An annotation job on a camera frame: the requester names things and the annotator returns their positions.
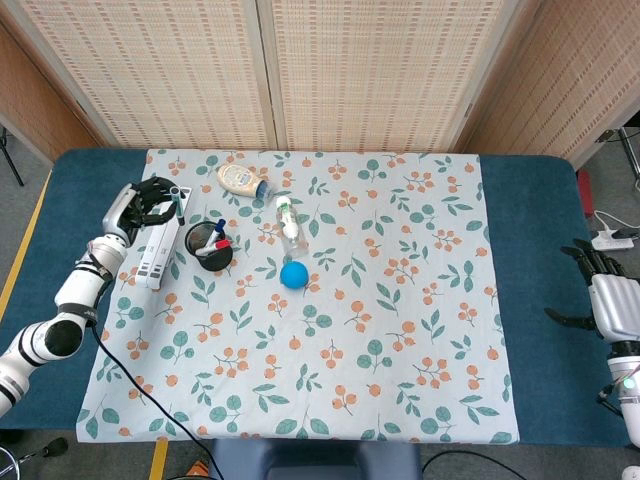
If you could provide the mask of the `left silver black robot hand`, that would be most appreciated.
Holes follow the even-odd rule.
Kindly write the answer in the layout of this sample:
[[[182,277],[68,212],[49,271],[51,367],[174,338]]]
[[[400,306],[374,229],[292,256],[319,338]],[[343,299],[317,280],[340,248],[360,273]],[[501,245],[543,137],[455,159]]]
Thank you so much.
[[[140,229],[166,224],[177,215],[174,193],[178,192],[175,183],[157,176],[125,185],[103,217],[104,234],[131,247]]]

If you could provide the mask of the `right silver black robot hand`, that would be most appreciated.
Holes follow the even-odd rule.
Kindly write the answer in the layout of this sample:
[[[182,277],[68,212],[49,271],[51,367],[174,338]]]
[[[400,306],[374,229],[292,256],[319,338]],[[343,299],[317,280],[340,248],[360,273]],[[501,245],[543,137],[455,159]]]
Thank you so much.
[[[565,327],[595,331],[609,344],[638,342],[639,279],[629,277],[617,260],[585,240],[575,239],[573,247],[560,250],[578,265],[588,287],[591,314],[570,317],[545,308],[546,315]]]

